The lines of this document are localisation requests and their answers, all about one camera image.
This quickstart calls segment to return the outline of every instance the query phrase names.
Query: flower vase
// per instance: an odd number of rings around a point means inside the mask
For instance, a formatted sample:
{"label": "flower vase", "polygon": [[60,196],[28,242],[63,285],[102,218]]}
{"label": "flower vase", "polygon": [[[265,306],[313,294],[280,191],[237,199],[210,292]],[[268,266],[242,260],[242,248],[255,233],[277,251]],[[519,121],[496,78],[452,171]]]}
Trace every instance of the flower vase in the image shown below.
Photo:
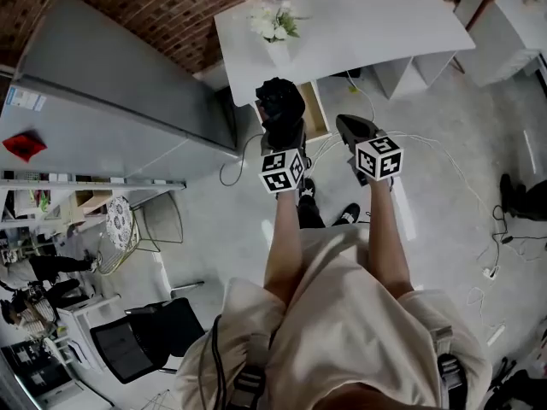
{"label": "flower vase", "polygon": [[265,41],[266,50],[276,67],[283,67],[291,63],[291,56],[286,41],[274,41],[269,43]]}

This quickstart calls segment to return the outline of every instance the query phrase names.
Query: red object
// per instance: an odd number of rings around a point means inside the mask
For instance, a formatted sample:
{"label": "red object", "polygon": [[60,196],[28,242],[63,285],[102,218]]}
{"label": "red object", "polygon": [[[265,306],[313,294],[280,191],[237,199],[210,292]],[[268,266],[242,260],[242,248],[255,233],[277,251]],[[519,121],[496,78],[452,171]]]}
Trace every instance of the red object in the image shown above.
{"label": "red object", "polygon": [[24,162],[48,147],[28,133],[20,133],[12,138],[3,140],[2,144],[15,156],[19,156]]}

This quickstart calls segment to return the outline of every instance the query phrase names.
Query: gray floor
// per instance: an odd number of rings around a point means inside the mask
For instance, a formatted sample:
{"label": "gray floor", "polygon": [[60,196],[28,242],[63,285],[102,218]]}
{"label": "gray floor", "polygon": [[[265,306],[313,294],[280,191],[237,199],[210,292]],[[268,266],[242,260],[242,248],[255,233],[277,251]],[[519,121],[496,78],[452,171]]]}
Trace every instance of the gray floor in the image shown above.
{"label": "gray floor", "polygon": [[[356,82],[372,98],[380,127],[437,139],[484,202],[466,186],[440,145],[432,143],[432,148],[411,138],[397,139],[405,149],[401,184],[408,206],[400,190],[394,198],[413,283],[446,290],[484,344],[505,323],[505,332],[485,349],[492,362],[518,351],[545,315],[545,241],[502,246],[499,273],[493,282],[483,276],[483,269],[492,268],[496,259],[490,235],[501,226],[495,225],[491,211],[499,203],[501,174],[509,172],[527,186],[547,179],[547,100],[538,81],[518,75],[479,89],[449,67],[429,91],[397,101],[388,101],[369,73]],[[337,114],[371,117],[364,96],[350,92],[345,79],[323,79],[319,87],[333,129]],[[248,113],[238,111],[239,119],[249,117]],[[254,122],[242,121],[241,126],[246,137],[259,131]],[[334,137],[328,145],[338,140]],[[320,145],[311,144],[309,155]],[[183,244],[162,243],[161,254],[155,256],[135,252],[118,272],[97,285],[106,293],[120,293],[121,306],[129,308],[167,299],[167,280],[177,286],[203,279],[204,287],[188,297],[207,327],[220,308],[222,285],[229,278],[248,278],[259,284],[272,235],[275,199],[257,177],[258,148],[256,138],[249,145],[242,177],[233,187],[222,186],[218,174],[213,174],[175,194],[184,225]],[[326,222],[353,201],[362,205],[362,220],[368,219],[364,214],[369,209],[368,190],[359,187],[345,164],[349,157],[348,150],[337,144],[315,165],[317,201]],[[237,165],[228,167],[224,180],[234,179],[237,173]],[[158,198],[146,211],[153,236],[178,238],[176,216],[166,197]],[[546,223],[513,219],[508,223],[514,236],[547,234]],[[82,236],[82,241],[93,243],[96,234]],[[482,319],[479,292],[470,293],[473,287],[485,292]],[[171,378],[160,373],[125,387],[108,372],[82,375],[121,408],[143,407],[147,399],[171,384]]]}

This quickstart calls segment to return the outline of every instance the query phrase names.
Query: white flowers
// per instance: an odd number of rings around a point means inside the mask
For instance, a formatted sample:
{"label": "white flowers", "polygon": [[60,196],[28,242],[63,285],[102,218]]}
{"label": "white flowers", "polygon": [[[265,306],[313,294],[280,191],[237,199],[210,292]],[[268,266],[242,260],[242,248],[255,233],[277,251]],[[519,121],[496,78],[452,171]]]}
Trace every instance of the white flowers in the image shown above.
{"label": "white flowers", "polygon": [[275,8],[263,3],[250,11],[250,28],[269,43],[298,38],[295,17],[291,15],[291,3],[284,1]]}

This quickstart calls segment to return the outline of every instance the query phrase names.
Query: black office chair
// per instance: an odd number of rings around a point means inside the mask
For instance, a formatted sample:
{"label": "black office chair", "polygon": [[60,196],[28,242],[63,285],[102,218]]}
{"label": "black office chair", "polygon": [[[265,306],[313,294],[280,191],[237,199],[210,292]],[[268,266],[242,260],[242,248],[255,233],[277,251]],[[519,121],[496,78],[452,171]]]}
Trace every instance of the black office chair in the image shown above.
{"label": "black office chair", "polygon": [[106,366],[121,383],[161,370],[169,355],[182,357],[204,332],[186,298],[127,311],[125,318],[91,328]]}

